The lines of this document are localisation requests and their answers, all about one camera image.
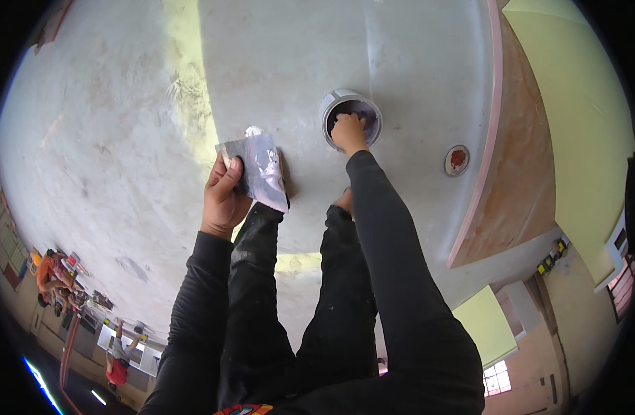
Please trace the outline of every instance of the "concrete floor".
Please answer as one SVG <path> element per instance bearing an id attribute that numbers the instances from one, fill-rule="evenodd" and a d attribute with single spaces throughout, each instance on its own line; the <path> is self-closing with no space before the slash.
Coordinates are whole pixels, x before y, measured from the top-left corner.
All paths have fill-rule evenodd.
<path id="1" fill-rule="evenodd" d="M 319 294 L 324 214 L 348 185 L 318 107 L 348 87 L 384 115 L 373 154 L 413 214 L 447 303 L 524 277 L 558 230 L 445 267 L 487 131 L 489 24 L 483 0 L 75 0 L 55 42 L 25 54 L 1 113 L 0 171 L 19 233 L 40 250 L 77 252 L 87 287 L 162 338 L 213 146 L 259 126 L 298 190 L 277 267 L 279 315 L 296 349 Z M 443 159 L 456 144 L 472 160 L 449 178 Z"/>

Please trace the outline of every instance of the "worker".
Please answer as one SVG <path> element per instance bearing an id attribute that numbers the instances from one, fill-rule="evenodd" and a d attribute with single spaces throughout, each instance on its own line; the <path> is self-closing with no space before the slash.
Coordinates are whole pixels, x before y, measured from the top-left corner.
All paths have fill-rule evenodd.
<path id="1" fill-rule="evenodd" d="M 218 154 L 140 414 L 482 412 L 477 347 L 435 285 L 412 216 L 366 146 L 364 123 L 339 114 L 331 133 L 348 157 L 351 190 L 327 210 L 320 298 L 296 355 L 278 321 L 273 277 L 283 215 L 260 203 L 248 212 L 251 200 L 233 190 L 242 162 L 226 169 Z M 377 310 L 388 352 L 382 376 Z"/>
<path id="2" fill-rule="evenodd" d="M 136 335 L 133 342 L 124 347 L 122 344 L 123 321 L 118 319 L 117 332 L 112 341 L 112 354 L 106 350 L 106 377 L 112 393 L 117 392 L 117 385 L 126 383 L 126 375 L 130 366 L 133 350 L 140 342 L 140 335 Z"/>
<path id="3" fill-rule="evenodd" d="M 65 258 L 63 254 L 48 249 L 37 268 L 36 285 L 39 288 L 38 300 L 41 307 L 47 307 L 51 303 L 48 294 L 53 288 L 65 288 L 70 292 L 78 289 L 73 278 L 62 266 L 62 258 Z"/>

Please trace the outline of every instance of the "light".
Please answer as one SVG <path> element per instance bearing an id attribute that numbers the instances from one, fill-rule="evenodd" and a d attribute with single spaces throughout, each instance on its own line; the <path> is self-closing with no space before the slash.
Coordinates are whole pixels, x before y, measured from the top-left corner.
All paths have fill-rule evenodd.
<path id="1" fill-rule="evenodd" d="M 25 359 L 24 357 L 23 357 L 23 361 L 25 361 L 25 363 L 29 367 L 29 371 L 36 378 L 36 381 L 39 383 L 40 389 L 48 397 L 48 400 L 50 401 L 50 403 L 53 404 L 53 406 L 55 407 L 57 412 L 59 412 L 59 415 L 64 415 L 62 413 L 62 411 L 59 410 L 59 407 L 57 406 L 57 403 L 55 402 L 55 399 L 53 398 L 53 396 L 50 394 L 50 391 L 48 390 L 48 387 L 45 386 L 45 381 L 43 380 L 43 377 L 40 376 L 40 371 L 38 371 L 35 367 L 33 367 L 32 364 L 27 359 Z"/>
<path id="2" fill-rule="evenodd" d="M 98 400 L 99 400 L 99 401 L 103 404 L 103 406 L 106 406 L 106 405 L 107 405 L 107 404 L 106 404 L 106 401 L 104 401 L 104 400 L 103 400 L 103 398 L 101 398 L 100 396 L 98 396 L 98 394 L 97 394 L 96 392 L 92 391 L 92 395 L 94 395 L 94 397 L 95 397 L 96 399 L 98 399 Z"/>

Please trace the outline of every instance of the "pink wall trim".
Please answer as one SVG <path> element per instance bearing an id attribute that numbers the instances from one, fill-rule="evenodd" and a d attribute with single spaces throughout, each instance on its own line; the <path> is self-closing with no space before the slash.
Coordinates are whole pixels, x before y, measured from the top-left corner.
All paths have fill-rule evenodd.
<path id="1" fill-rule="evenodd" d="M 497 138 L 497 127 L 499 126 L 499 113 L 502 106 L 502 68 L 504 62 L 502 59 L 502 28 L 499 23 L 499 10 L 497 9 L 496 0 L 488 0 L 488 13 L 490 15 L 493 38 L 493 99 L 490 106 L 488 136 L 485 140 L 485 148 L 483 150 L 483 159 L 481 160 L 481 166 L 479 169 L 479 177 L 477 178 L 477 183 L 474 187 L 472 199 L 469 202 L 469 208 L 467 208 L 463 224 L 460 226 L 460 231 L 458 232 L 458 236 L 455 238 L 454 246 L 446 261 L 446 268 L 448 269 L 450 269 L 454 264 L 455 257 L 458 254 L 458 251 L 460 251 L 460 247 L 462 246 L 465 236 L 467 235 L 467 231 L 474 219 L 474 213 L 479 206 L 483 187 L 485 186 L 485 181 L 488 177 L 488 170 L 490 169 L 490 163 L 493 158 L 495 139 Z"/>

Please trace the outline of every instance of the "black long sleeve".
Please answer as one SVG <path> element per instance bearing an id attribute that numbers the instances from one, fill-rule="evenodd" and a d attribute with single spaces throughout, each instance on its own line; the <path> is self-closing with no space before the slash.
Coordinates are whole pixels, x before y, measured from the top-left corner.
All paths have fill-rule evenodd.
<path id="1" fill-rule="evenodd" d="M 139 414 L 215 412 L 232 244 L 198 232 L 172 308 L 156 386 Z"/>
<path id="2" fill-rule="evenodd" d="M 272 413 L 480 414 L 479 353 L 430 276 L 407 206 L 367 151 L 350 158 L 347 173 L 389 371 L 316 390 Z"/>
<path id="3" fill-rule="evenodd" d="M 347 164 L 356 229 L 384 329 L 389 372 L 273 403 L 282 414 L 480 414 L 479 353 L 426 265 L 412 216 L 372 154 Z M 174 310 L 156 388 L 141 414 L 213 412 L 232 245 L 199 234 Z"/>

